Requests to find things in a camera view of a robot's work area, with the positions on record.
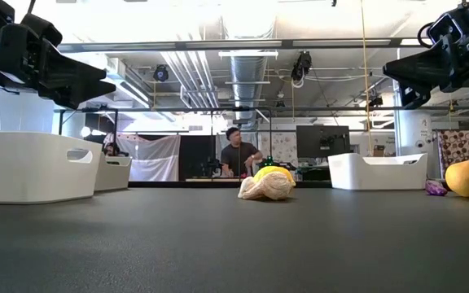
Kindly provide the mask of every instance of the man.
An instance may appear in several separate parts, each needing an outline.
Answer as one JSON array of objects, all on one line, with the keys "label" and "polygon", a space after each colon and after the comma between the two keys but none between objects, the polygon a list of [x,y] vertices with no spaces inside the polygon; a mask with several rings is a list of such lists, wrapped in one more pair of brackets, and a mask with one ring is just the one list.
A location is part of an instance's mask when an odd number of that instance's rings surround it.
[{"label": "man", "polygon": [[230,145],[224,147],[221,151],[220,162],[222,163],[222,173],[228,177],[238,176],[254,176],[248,174],[248,170],[252,171],[252,162],[261,160],[262,154],[249,142],[242,142],[240,129],[231,127],[226,132],[227,140]]}]

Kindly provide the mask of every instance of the dark gray table surface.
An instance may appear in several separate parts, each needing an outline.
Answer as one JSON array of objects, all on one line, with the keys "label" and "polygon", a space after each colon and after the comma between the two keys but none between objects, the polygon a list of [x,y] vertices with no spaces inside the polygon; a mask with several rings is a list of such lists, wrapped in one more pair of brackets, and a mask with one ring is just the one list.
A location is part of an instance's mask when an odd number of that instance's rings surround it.
[{"label": "dark gray table surface", "polygon": [[0,206],[0,292],[468,292],[469,200],[138,189]]}]

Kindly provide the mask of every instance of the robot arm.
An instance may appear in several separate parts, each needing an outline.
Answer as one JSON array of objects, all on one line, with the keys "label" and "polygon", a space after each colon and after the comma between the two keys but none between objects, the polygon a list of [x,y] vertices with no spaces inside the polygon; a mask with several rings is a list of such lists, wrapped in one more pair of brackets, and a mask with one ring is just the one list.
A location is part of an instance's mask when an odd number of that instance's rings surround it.
[{"label": "robot arm", "polygon": [[[401,104],[415,109],[430,99],[430,92],[439,86],[445,93],[469,87],[469,2],[448,11],[427,25],[431,48],[403,59],[387,63],[384,75],[399,81]],[[419,31],[418,39],[423,44]]]},{"label": "robot arm", "polygon": [[0,0],[0,90],[37,92],[60,106],[79,103],[115,91],[101,81],[106,72],[61,55],[63,36],[54,25],[27,14],[14,24],[14,9]]}]

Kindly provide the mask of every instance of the light fixture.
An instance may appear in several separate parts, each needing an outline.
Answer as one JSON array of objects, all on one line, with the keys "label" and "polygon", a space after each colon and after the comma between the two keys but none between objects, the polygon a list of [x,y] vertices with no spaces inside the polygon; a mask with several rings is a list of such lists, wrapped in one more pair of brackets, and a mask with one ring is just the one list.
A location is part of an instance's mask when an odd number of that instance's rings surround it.
[{"label": "light fixture", "polygon": [[81,129],[81,136],[82,136],[83,138],[89,136],[90,134],[91,134],[91,129],[90,129],[90,127],[85,126],[85,127],[83,127],[83,128]]},{"label": "light fixture", "polygon": [[218,52],[220,57],[278,57],[277,51],[232,50]]},{"label": "light fixture", "polygon": [[168,65],[159,64],[156,66],[155,72],[153,72],[153,78],[156,81],[164,82],[168,80],[169,73],[166,67],[168,67]]},{"label": "light fixture", "polygon": [[377,125],[377,126],[372,126],[372,127],[374,127],[375,129],[382,129],[383,127],[385,127],[385,126],[387,126],[387,125],[390,125],[390,124],[392,124],[392,123],[394,123],[394,119],[389,120],[389,121],[386,121],[386,122],[384,122],[384,123],[382,123],[382,124],[380,124],[380,125]]},{"label": "light fixture", "polygon": [[[431,44],[432,41],[429,38],[422,38],[426,44]],[[421,46],[417,38],[406,38],[401,40],[401,46]]]},{"label": "light fixture", "polygon": [[95,136],[98,136],[98,135],[106,135],[106,133],[100,131],[100,130],[97,130],[97,129],[94,129],[91,131],[91,135],[95,135]]}]

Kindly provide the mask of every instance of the white curtain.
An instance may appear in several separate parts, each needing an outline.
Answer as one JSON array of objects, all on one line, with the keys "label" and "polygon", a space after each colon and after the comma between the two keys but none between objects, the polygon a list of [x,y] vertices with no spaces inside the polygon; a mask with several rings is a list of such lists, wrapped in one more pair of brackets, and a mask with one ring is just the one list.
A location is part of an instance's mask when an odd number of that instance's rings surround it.
[{"label": "white curtain", "polygon": [[179,135],[155,141],[117,138],[117,145],[133,157],[130,181],[178,181]]}]

